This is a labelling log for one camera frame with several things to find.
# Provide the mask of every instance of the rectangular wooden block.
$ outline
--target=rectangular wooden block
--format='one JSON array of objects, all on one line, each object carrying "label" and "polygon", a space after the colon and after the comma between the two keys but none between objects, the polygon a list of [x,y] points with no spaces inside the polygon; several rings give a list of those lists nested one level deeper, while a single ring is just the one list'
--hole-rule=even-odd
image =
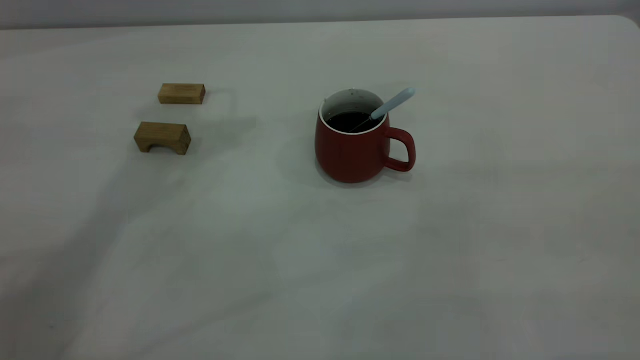
[{"label": "rectangular wooden block", "polygon": [[163,84],[158,93],[161,104],[202,104],[203,84]]},{"label": "rectangular wooden block", "polygon": [[178,155],[185,155],[191,145],[187,125],[142,122],[133,138],[141,152],[149,152],[153,146],[165,146]]}]

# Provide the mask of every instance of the white table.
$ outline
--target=white table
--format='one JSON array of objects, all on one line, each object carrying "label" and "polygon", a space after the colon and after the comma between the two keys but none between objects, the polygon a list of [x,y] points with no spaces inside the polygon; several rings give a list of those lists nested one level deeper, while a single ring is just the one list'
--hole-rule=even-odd
[{"label": "white table", "polygon": [[[352,86],[410,173],[317,167]],[[621,17],[2,31],[0,359],[638,359],[639,95]]]}]

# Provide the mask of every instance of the light blue spoon handle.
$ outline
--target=light blue spoon handle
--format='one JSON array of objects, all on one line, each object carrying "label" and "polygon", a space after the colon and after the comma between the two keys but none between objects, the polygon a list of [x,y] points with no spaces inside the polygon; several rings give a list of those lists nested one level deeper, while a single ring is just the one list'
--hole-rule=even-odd
[{"label": "light blue spoon handle", "polygon": [[407,101],[408,99],[411,99],[414,95],[415,95],[414,88],[404,89],[400,94],[397,94],[393,99],[385,102],[383,106],[380,106],[376,111],[372,112],[371,118],[373,120],[381,118],[386,113],[402,105],[403,102]]}]

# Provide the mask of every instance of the red mug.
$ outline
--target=red mug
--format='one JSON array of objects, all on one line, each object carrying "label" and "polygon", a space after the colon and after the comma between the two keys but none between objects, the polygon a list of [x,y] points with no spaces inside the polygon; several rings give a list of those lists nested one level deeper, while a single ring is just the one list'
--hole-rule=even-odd
[{"label": "red mug", "polygon": [[[327,97],[318,111],[316,123],[316,158],[329,176],[343,183],[360,183],[378,175],[383,168],[409,171],[415,164],[413,137],[389,125],[389,114],[373,129],[361,133],[343,133],[327,125],[327,120],[341,113],[372,113],[384,102],[376,94],[361,89],[347,89]],[[391,139],[406,146],[409,162],[389,158]]]}]

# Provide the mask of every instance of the coffee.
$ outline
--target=coffee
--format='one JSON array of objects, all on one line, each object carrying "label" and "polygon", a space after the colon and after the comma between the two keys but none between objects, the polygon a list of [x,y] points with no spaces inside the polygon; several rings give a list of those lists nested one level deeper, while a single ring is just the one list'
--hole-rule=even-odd
[{"label": "coffee", "polygon": [[371,114],[352,111],[338,114],[330,118],[326,123],[334,130],[343,133],[363,133],[378,126],[380,120],[383,119],[368,120],[369,116],[371,116]]}]

